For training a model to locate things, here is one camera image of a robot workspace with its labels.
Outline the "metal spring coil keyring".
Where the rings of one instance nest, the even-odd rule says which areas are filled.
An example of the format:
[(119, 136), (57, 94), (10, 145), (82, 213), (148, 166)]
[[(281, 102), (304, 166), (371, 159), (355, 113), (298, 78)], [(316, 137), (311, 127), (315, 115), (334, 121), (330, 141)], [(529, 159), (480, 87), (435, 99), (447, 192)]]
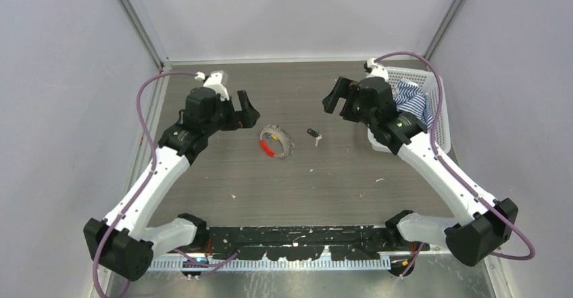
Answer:
[(285, 159), (294, 153), (295, 145), (291, 136), (278, 124), (268, 124), (263, 127), (259, 133), (259, 140), (265, 138), (266, 134), (273, 134), (276, 137), (276, 141), (280, 143), (281, 151), (274, 151), (276, 159)]

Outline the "silver key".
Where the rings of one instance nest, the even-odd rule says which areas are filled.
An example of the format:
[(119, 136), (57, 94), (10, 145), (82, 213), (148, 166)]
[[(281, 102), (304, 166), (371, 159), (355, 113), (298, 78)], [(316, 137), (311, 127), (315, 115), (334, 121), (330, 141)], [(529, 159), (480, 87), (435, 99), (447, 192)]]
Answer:
[(319, 134), (319, 135), (315, 138), (315, 143), (314, 143), (314, 146), (315, 146), (315, 147), (318, 146), (318, 144), (319, 144), (319, 142), (320, 142), (321, 139), (322, 139), (322, 135), (321, 135), (321, 134)]

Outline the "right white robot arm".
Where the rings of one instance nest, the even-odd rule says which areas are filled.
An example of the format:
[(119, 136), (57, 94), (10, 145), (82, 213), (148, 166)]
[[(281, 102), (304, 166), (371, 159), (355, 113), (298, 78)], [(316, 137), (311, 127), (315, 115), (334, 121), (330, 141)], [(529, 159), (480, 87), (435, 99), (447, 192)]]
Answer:
[(423, 177), (453, 214), (442, 218), (412, 210), (398, 213), (385, 223), (391, 249), (403, 251), (412, 242), (428, 243), (447, 248), (466, 266), (475, 266), (509, 240), (518, 206), (485, 191), (440, 152), (425, 125), (396, 108), (384, 78), (354, 81), (339, 77), (322, 100), (324, 111), (331, 114), (339, 99), (345, 100), (341, 117), (365, 124), (378, 142)]

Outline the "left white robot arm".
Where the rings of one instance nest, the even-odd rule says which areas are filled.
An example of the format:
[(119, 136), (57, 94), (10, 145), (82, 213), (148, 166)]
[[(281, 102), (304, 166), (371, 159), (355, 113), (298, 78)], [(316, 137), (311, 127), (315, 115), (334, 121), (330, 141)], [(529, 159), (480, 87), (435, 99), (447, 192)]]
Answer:
[(240, 110), (214, 87), (193, 88), (178, 121), (161, 136), (151, 161), (124, 198), (100, 220), (91, 218), (84, 237), (96, 266), (136, 281), (151, 262), (174, 249), (191, 253), (207, 245), (207, 225), (191, 214), (179, 214), (164, 225), (149, 221), (168, 191), (219, 131), (253, 128), (260, 117), (244, 90), (237, 93)]

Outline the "red handled key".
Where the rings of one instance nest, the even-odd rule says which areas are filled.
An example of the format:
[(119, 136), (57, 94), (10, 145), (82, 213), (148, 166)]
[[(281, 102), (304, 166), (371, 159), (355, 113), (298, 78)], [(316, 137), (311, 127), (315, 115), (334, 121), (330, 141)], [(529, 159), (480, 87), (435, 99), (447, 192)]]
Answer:
[(261, 138), (259, 140), (259, 145), (261, 147), (261, 149), (263, 150), (263, 152), (269, 156), (269, 157), (275, 157), (275, 152), (270, 148), (270, 143), (272, 142), (269, 140), (266, 140), (265, 138)]

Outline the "black key fob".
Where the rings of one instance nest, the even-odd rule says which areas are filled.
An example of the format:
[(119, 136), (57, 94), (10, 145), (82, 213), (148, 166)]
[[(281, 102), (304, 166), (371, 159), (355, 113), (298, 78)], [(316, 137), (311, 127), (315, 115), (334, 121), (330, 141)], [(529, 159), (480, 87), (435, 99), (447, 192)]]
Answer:
[(311, 129), (311, 128), (307, 129), (307, 133), (314, 138), (317, 138), (320, 136), (320, 133), (318, 131)]

